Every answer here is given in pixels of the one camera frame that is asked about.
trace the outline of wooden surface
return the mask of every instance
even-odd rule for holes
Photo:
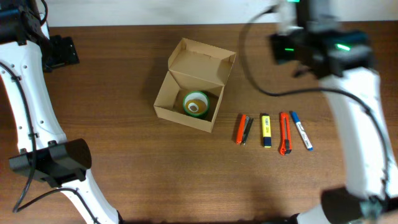
[[[398,151],[398,23],[345,24],[367,32],[378,59],[382,102]],[[307,94],[270,98],[245,80],[239,60],[225,88],[212,134],[156,117],[153,104],[167,72],[167,59],[182,37],[237,51],[242,25],[76,27],[52,29],[72,36],[80,64],[45,74],[52,105],[68,139],[84,138],[93,174],[125,220],[224,222],[304,212],[320,202],[322,189],[345,181],[342,151],[325,97]],[[273,64],[266,36],[274,24],[253,27],[248,55],[256,79],[272,91],[317,86],[296,66]],[[16,127],[0,88],[0,223],[84,223],[68,199],[52,195],[20,214],[11,213],[26,182],[12,173]],[[282,157],[278,114],[295,110],[311,139],[308,152],[292,128],[291,155]],[[260,113],[272,119],[271,149],[261,146]],[[256,118],[246,146],[233,142],[238,114]],[[34,182],[26,197],[50,190]],[[383,223],[395,223],[390,215]]]

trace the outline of blue marker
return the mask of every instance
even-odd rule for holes
[[[312,150],[313,150],[313,147],[312,147],[312,145],[311,145],[311,143],[310,143],[310,140],[308,139],[307,134],[305,134],[303,125],[301,124],[301,122],[300,122],[300,120],[299,120],[299,117],[297,116],[297,113],[294,112],[294,111],[291,111],[291,112],[290,112],[290,115],[292,115],[293,121],[294,121],[294,123],[296,124],[296,127],[297,127],[297,129],[298,129],[298,131],[299,131],[299,133],[300,133],[300,135],[301,135],[301,138],[302,138],[303,141],[304,141],[305,146],[307,147],[307,149],[308,149],[309,151],[312,151]]]

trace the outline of blue cap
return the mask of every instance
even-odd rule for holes
[[[297,113],[296,113],[296,112],[291,111],[291,112],[290,112],[290,115],[292,115],[292,118],[293,118],[294,123],[300,122],[300,119],[299,119],[299,117],[297,116]]]
[[[263,137],[263,140],[264,140],[264,147],[272,146],[271,137]]]

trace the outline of orange box cutter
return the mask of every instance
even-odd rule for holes
[[[238,133],[236,135],[236,144],[241,144],[243,140],[243,132],[246,124],[246,115],[242,115],[241,123],[239,124]]]
[[[280,114],[280,131],[282,133],[282,142],[280,143],[279,153],[284,156],[292,152],[288,113],[282,112]]]

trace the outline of open cardboard box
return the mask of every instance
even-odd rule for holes
[[[235,52],[182,39],[169,58],[169,72],[155,101],[157,116],[211,133],[235,57]],[[185,114],[182,102],[191,91],[208,96],[206,118]]]

